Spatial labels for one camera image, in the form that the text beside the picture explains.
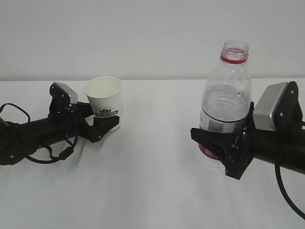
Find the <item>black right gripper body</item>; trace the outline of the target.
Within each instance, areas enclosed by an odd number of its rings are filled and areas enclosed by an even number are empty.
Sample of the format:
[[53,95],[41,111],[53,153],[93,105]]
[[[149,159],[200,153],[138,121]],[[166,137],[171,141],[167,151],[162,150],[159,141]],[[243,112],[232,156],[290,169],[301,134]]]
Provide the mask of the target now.
[[254,154],[250,149],[256,132],[253,119],[235,133],[225,133],[227,150],[225,152],[225,174],[234,179],[240,179],[250,165]]

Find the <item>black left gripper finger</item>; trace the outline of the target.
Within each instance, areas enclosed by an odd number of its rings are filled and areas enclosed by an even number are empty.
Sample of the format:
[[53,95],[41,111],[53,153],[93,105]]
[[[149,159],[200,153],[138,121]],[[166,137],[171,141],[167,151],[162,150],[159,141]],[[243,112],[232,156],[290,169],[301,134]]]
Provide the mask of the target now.
[[119,116],[111,116],[106,118],[97,118],[93,119],[93,126],[101,134],[105,134],[109,131],[117,130],[120,126]]
[[77,106],[80,108],[82,112],[91,112],[91,106],[89,103],[77,102]]

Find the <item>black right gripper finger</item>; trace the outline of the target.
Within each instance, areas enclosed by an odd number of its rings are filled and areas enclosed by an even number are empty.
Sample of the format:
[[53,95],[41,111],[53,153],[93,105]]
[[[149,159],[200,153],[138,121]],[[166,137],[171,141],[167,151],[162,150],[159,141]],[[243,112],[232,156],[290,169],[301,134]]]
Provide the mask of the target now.
[[203,163],[207,166],[227,167],[237,162],[237,133],[214,133],[192,128],[191,139],[198,144],[204,155]]
[[247,115],[247,123],[251,124],[253,122],[253,111],[254,111],[254,102],[251,101],[249,113]]

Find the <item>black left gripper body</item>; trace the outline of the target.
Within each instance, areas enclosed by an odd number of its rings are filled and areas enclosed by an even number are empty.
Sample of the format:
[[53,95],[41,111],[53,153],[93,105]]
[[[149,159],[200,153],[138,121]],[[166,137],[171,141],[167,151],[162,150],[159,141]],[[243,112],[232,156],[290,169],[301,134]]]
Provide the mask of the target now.
[[100,141],[105,135],[97,131],[93,125],[89,125],[86,118],[93,115],[91,112],[82,112],[76,104],[72,104],[69,107],[64,108],[64,111],[69,113],[75,126],[75,133],[84,139],[89,140],[92,143]]

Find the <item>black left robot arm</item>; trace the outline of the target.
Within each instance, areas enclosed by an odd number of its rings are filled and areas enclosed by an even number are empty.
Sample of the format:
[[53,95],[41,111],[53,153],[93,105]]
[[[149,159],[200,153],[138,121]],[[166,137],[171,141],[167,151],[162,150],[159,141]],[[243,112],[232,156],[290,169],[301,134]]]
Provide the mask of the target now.
[[88,103],[79,102],[77,93],[64,83],[50,86],[52,97],[49,114],[23,124],[0,121],[0,164],[14,165],[23,159],[38,164],[53,164],[66,160],[79,138],[92,143],[100,141],[119,124],[119,116],[86,118],[93,115]]

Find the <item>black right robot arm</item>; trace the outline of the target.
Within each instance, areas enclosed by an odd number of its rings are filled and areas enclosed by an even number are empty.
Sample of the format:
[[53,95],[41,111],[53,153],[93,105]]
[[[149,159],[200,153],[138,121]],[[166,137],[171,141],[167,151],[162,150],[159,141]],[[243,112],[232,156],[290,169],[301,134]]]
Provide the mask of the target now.
[[191,138],[213,153],[225,174],[240,179],[254,158],[305,172],[305,130],[295,81],[268,86],[251,103],[246,122],[233,133],[191,129]]

